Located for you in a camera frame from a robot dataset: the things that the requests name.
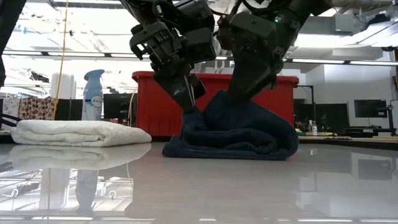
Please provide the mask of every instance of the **spray bottle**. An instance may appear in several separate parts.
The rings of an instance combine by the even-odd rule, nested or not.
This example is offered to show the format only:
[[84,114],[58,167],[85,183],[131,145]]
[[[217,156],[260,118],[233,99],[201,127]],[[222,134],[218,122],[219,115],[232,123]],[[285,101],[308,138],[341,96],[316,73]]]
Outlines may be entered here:
[[85,75],[88,81],[83,93],[83,110],[81,112],[81,120],[83,121],[100,121],[102,117],[102,85],[100,78],[105,71],[93,70]]

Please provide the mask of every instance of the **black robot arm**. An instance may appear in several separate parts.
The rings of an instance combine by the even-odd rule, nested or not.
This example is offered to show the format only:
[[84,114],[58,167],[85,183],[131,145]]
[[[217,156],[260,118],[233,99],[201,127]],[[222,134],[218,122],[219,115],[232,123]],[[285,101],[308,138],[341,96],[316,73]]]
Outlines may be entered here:
[[[154,80],[184,111],[194,109],[195,99],[206,92],[190,71],[194,63],[216,58],[213,35],[234,57],[228,96],[231,101],[245,101],[276,85],[282,58],[305,21],[310,14],[330,8],[322,0],[273,0],[267,8],[256,9],[246,0],[237,0],[231,13],[220,17],[219,30],[213,33],[215,21],[205,0],[121,2],[140,22],[131,29],[131,50],[141,60],[149,54]],[[241,3],[251,13],[237,13]]]

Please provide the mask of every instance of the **red storage bin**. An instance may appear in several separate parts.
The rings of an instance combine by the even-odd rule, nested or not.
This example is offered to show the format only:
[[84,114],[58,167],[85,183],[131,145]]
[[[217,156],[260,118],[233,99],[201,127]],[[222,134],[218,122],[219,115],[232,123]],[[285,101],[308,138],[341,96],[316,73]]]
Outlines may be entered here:
[[[134,72],[132,78],[138,82],[137,127],[151,136],[173,136],[181,129],[182,110],[171,97],[153,80],[153,72]],[[207,93],[197,100],[203,110],[218,90],[228,89],[231,75],[197,74],[206,86]],[[299,83],[297,77],[278,77],[274,90],[263,91],[254,101],[294,122],[293,87]]]

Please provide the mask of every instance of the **glossy tabletop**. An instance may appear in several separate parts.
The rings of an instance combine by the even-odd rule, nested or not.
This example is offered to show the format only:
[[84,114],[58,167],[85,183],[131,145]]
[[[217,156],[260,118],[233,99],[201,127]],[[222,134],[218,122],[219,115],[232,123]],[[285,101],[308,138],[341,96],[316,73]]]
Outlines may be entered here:
[[395,151],[302,144],[272,162],[165,158],[163,145],[0,145],[0,222],[398,223]]

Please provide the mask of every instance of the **bottle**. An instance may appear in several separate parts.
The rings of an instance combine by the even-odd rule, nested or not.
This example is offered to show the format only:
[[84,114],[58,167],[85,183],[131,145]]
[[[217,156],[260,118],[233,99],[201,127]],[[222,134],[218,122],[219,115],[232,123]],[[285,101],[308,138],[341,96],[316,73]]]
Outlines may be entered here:
[[83,93],[82,121],[100,121],[102,118],[102,85],[100,78],[105,71],[93,70],[85,75],[88,81]]
[[311,131],[312,131],[312,120],[310,120],[309,124],[308,124],[308,132],[311,132]]
[[313,121],[313,124],[312,124],[312,135],[318,135],[318,127],[317,127],[316,121]]

